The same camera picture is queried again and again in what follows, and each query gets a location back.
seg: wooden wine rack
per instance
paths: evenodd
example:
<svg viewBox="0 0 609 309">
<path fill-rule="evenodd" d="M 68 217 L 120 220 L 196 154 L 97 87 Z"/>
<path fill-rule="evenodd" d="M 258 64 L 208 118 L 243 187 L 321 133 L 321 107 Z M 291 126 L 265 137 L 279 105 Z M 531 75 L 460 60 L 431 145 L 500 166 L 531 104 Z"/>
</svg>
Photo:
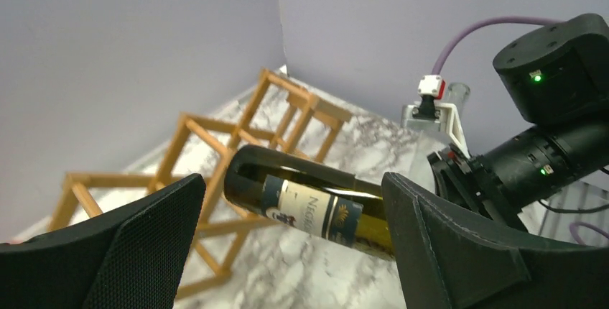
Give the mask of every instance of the wooden wine rack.
<svg viewBox="0 0 609 309">
<path fill-rule="evenodd" d="M 251 127 L 252 119 L 271 85 L 288 92 L 288 108 L 274 131 L 255 129 Z M 284 138 L 298 111 L 300 115 L 295 121 L 293 129 L 287 138 Z M 207 184 L 205 200 L 201 208 L 199 224 L 192 240 L 189 257 L 197 254 L 211 268 L 214 275 L 192 284 L 180 286 L 176 300 L 194 295 L 210 287 L 222 285 L 231 278 L 233 263 L 245 243 L 249 231 L 275 224 L 274 221 L 245 211 L 228 201 L 228 205 L 240 218 L 209 222 L 220 198 L 226 200 L 223 196 L 223 179 L 228 164 L 242 142 L 267 146 L 272 149 L 279 147 L 282 152 L 308 158 L 306 154 L 297 149 L 297 145 L 312 119 L 317 119 L 330 130 L 317 154 L 312 158 L 316 162 L 323 162 L 344 123 L 350 121 L 351 112 L 321 99 L 282 75 L 263 69 L 260 72 L 259 84 L 236 124 L 193 114 L 180 114 L 177 131 L 174 133 L 171 144 L 155 175 L 68 173 L 63 183 L 61 199 L 52 215 L 48 230 L 53 231 L 66 227 L 70 223 L 78 204 L 83 207 L 89 217 L 102 214 L 102 210 L 91 196 L 89 188 L 146 188 L 148 193 L 153 193 L 179 180 L 181 177 L 172 174 L 175 164 L 190 135 L 195 134 L 213 148 L 220 157 L 211 177 L 205 179 Z M 230 134 L 228 143 L 223 144 L 210 132 Z M 236 237 L 225 259 L 218 262 L 201 244 L 201 240 L 226 234 L 236 234 Z"/>
</svg>

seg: gold emblem on label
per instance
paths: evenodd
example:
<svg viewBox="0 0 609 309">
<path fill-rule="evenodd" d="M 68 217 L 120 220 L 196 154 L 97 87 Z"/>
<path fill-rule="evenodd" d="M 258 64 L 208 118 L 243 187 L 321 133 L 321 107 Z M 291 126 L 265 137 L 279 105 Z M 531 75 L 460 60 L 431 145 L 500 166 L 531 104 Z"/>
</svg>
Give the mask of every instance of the gold emblem on label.
<svg viewBox="0 0 609 309">
<path fill-rule="evenodd" d="M 338 228 L 342 228 L 345 225 L 345 221 L 349 217 L 349 210 L 346 205 L 338 206 L 338 212 L 336 214 L 336 218 L 334 218 L 334 225 Z"/>
</svg>

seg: dark glass bottle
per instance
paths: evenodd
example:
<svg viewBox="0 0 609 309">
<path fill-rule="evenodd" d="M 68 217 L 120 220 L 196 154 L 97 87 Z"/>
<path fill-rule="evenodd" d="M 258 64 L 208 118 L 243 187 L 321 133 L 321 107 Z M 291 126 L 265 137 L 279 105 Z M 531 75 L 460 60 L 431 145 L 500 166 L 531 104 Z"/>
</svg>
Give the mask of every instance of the dark glass bottle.
<svg viewBox="0 0 609 309">
<path fill-rule="evenodd" d="M 381 187 L 265 147 L 235 153 L 224 179 L 233 204 L 382 259 L 394 259 Z"/>
</svg>

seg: gray wall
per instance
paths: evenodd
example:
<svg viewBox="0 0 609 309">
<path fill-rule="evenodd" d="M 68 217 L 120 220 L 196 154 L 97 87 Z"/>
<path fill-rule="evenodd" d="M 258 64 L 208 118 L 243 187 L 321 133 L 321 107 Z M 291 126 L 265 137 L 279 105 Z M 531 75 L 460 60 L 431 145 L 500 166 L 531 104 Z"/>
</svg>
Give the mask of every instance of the gray wall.
<svg viewBox="0 0 609 309">
<path fill-rule="evenodd" d="M 277 0 L 0 0 L 0 241 L 283 63 Z"/>
<path fill-rule="evenodd" d="M 279 0 L 289 71 L 330 93 L 398 121 L 445 44 L 488 17 L 568 19 L 594 11 L 609 18 L 608 0 Z M 527 26 L 494 26 L 470 35 L 442 71 L 471 86 L 463 124 L 481 153 L 527 128 L 491 61 Z M 609 187 L 598 175 L 596 184 Z"/>
</svg>

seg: black cylinder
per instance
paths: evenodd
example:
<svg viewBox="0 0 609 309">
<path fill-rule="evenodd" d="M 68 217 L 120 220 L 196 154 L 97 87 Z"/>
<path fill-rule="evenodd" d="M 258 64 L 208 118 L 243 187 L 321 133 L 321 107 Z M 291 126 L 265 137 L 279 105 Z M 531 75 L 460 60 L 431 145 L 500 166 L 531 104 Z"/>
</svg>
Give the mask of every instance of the black cylinder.
<svg viewBox="0 0 609 309">
<path fill-rule="evenodd" d="M 534 126 L 483 156 L 507 201 L 522 208 L 609 164 L 609 117 Z"/>
</svg>

